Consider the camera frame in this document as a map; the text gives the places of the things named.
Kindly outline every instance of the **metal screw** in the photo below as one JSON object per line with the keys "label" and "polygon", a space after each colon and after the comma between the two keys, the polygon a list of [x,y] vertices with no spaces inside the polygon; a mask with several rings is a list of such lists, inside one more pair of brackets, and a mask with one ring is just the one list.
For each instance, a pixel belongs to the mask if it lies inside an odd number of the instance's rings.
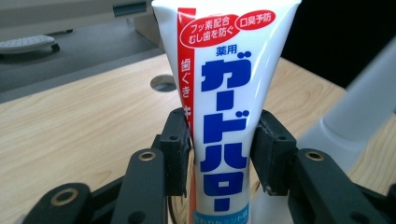
{"label": "metal screw", "polygon": [[154,158],[157,156],[154,152],[146,151],[143,153],[140,153],[139,155],[139,160],[141,161],[152,161]]}
{"label": "metal screw", "polygon": [[73,202],[77,196],[78,190],[72,188],[63,189],[51,198],[50,203],[54,206],[62,206]]}

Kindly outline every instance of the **brass bolt hole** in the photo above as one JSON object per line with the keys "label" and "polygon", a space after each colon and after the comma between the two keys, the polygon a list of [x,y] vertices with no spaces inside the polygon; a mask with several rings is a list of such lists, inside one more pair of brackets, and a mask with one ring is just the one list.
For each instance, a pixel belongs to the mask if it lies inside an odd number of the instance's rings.
{"label": "brass bolt hole", "polygon": [[139,155],[139,160],[141,161],[152,161],[157,155],[154,152],[143,152]]}
{"label": "brass bolt hole", "polygon": [[324,160],[324,157],[322,154],[320,154],[318,152],[314,152],[314,151],[306,152],[305,156],[312,161],[323,161]]}
{"label": "brass bolt hole", "polygon": [[50,203],[53,206],[62,206],[73,202],[78,196],[78,190],[76,189],[63,189],[55,194],[51,199]]}
{"label": "brass bolt hole", "polygon": [[177,88],[175,79],[172,75],[159,75],[153,78],[149,85],[155,91],[161,92],[174,91]]}

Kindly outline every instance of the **wooden table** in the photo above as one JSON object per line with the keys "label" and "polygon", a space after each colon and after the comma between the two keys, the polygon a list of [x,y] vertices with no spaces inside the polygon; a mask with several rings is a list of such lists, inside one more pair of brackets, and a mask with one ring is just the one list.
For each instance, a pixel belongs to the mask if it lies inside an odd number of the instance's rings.
{"label": "wooden table", "polygon": [[[68,182],[91,190],[122,176],[131,155],[150,147],[176,91],[149,83],[171,74],[164,55],[0,105],[0,223],[13,223],[47,191]],[[298,137],[344,91],[280,60],[265,109]],[[393,116],[351,172],[353,181],[386,193],[396,182]]]}

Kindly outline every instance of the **toothpaste tube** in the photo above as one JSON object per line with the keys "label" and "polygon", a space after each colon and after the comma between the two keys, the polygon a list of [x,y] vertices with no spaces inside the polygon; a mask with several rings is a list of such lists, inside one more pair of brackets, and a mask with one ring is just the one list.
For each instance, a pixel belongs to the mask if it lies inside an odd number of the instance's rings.
{"label": "toothpaste tube", "polygon": [[300,2],[152,2],[194,146],[190,223],[251,222],[251,141]]}

